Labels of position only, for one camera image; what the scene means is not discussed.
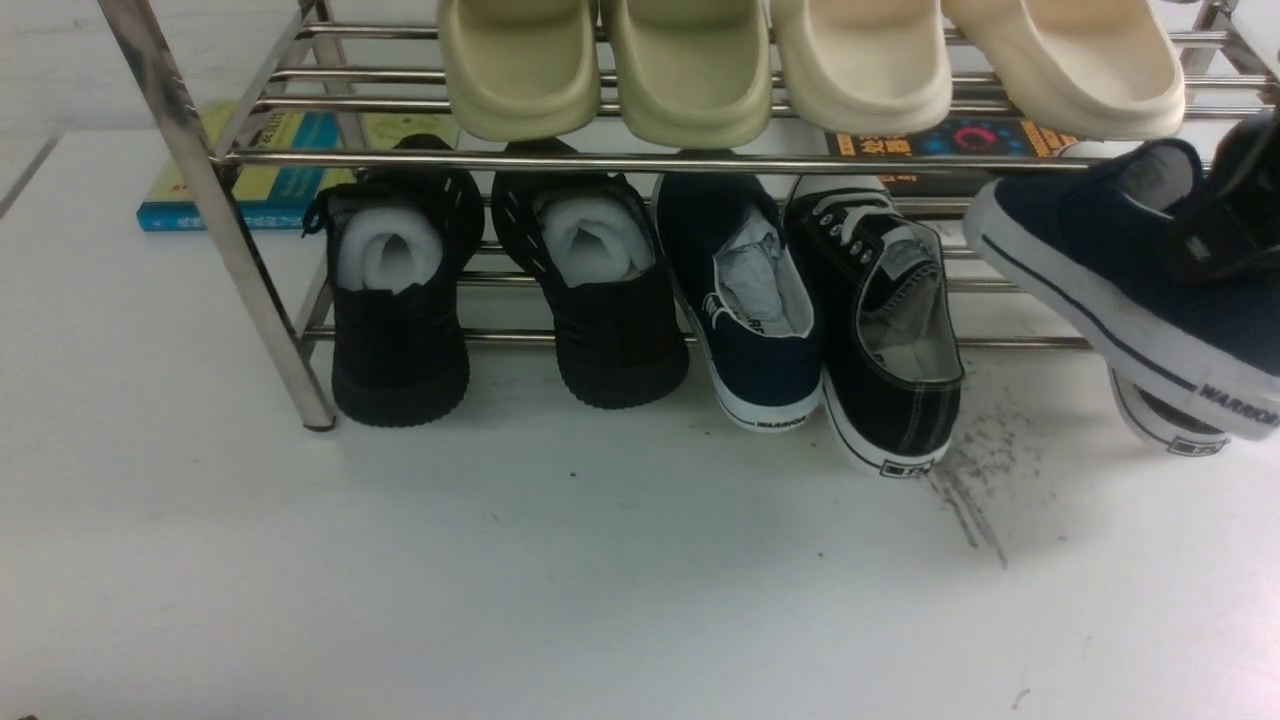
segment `metal rack leg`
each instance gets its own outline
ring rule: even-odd
[[[315,3],[315,18],[321,23],[332,23],[333,8],[329,0],[298,0],[306,6]],[[321,68],[347,67],[347,54],[342,49],[342,40],[332,35],[319,36],[314,40],[311,53],[316,58],[316,65]],[[355,90],[349,82],[328,81],[324,83],[328,95],[352,95]],[[362,150],[369,147],[369,137],[365,135],[365,119],[355,113],[338,113],[338,135],[342,136],[342,146],[348,150]]]
[[[142,96],[182,170],[209,234],[236,283],[284,387],[312,430],[334,425],[334,411],[303,357],[298,334],[271,283],[220,169],[191,94],[147,0],[99,0]]]

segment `brand logo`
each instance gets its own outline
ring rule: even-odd
[[[703,313],[707,313],[707,319],[712,323],[712,329],[716,329],[716,320],[721,315],[728,313],[728,307],[724,307],[724,301],[719,299],[714,292],[708,293],[703,299]]]
[[[778,430],[782,428],[794,428],[808,419],[809,418],[796,418],[795,420],[787,420],[786,423],[755,423],[755,427]]]
[[[1217,442],[1196,442],[1187,438],[1174,438],[1174,442],[1169,443],[1169,452],[1174,455],[1181,455],[1183,457],[1208,457],[1210,455],[1217,455],[1229,439],[1220,439]]]
[[[881,477],[884,478],[919,478],[920,475],[929,474],[933,469],[933,461],[923,462],[920,465],[901,465],[899,462],[892,462],[886,460],[881,465]]]
[[[1231,397],[1229,393],[1222,392],[1213,386],[1202,387],[1199,395],[1201,397],[1221,405],[1242,418],[1247,418],[1254,423],[1261,423],[1272,428],[1280,428],[1280,415],[1262,407],[1254,407],[1248,402]]]

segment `white rubber sole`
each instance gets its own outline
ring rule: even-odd
[[[685,320],[698,337],[698,347],[701,348],[703,359],[707,360],[707,369],[712,375],[712,386],[716,388],[716,400],[719,401],[724,415],[737,427],[753,433],[777,434],[794,430],[805,424],[818,404],[822,401],[822,383],[818,383],[808,397],[791,405],[772,407],[768,405],[755,405],[733,395],[733,391],[724,384],[719,373],[716,372],[716,360],[712,359],[710,346],[707,345],[707,334],[698,314],[689,305],[685,293],[678,283],[673,282],[673,293],[680,309],[685,313]]]
[[[1211,457],[1231,442],[1226,433],[1202,433],[1169,421],[1142,398],[1138,386],[1115,370],[1108,375],[1120,418],[1142,442],[1183,457]]]
[[[1027,232],[996,202],[996,184],[964,218],[969,247],[1070,322],[1107,363],[1174,409],[1245,439],[1280,425],[1280,378],[1192,337]]]
[[[827,424],[836,437],[845,456],[855,466],[873,475],[882,478],[918,478],[933,469],[934,462],[942,459],[951,448],[951,441],[938,450],[922,456],[895,455],[882,450],[872,441],[867,439],[849,421],[849,415],[840,405],[840,396],[831,383],[827,369],[822,370],[822,396],[827,409]]]

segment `slide sandal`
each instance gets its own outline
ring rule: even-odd
[[[773,92],[759,0],[604,0],[603,15],[636,137],[710,150],[764,131]]]
[[[498,142],[575,131],[600,108],[595,0],[442,0],[453,117]]]
[[[787,95],[833,132],[925,131],[951,109],[938,0],[773,0]]]
[[[1174,133],[1183,68],[1147,0],[942,0],[1033,120],[1098,140]]]

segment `yellow book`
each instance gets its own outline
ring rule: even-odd
[[[234,102],[218,102],[200,114],[205,132],[218,137],[236,111]],[[364,117],[365,135],[374,150],[389,150],[411,135],[435,135],[457,147],[461,131],[449,115]],[[250,143],[273,150],[334,150],[342,146],[338,123],[330,113],[275,113]],[[325,168],[262,168],[241,172],[232,195],[250,229],[300,229],[302,215],[316,192],[352,182],[351,170]],[[196,210],[182,173],[170,160],[160,172],[138,208],[138,224],[146,232],[200,231],[205,223]]]

